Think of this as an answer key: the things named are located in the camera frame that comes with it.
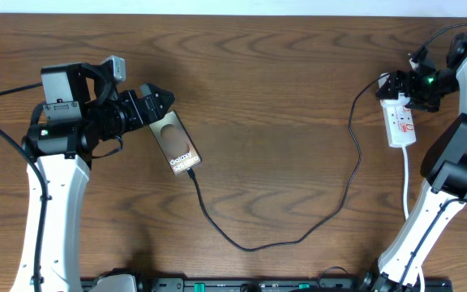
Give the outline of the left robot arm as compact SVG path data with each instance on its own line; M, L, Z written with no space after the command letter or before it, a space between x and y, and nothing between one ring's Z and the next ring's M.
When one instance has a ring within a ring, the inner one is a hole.
M119 92L125 61L67 63L41 69L45 102L32 113L19 150L28 159L24 247L13 291L81 291L79 227L83 197L101 141L160 121L172 92L142 84Z

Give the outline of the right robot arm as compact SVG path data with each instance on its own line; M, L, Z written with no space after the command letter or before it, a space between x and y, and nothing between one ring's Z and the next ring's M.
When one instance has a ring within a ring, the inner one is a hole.
M423 44L410 56L410 71L383 73L376 80L376 97L390 122L390 146L405 148L415 141L412 110L435 113L444 96L457 92L459 114L427 151L417 202L374 271L360 282L360 291L422 291L424 260L467 205L467 32L452 39L444 69L436 69L427 55L428 45Z

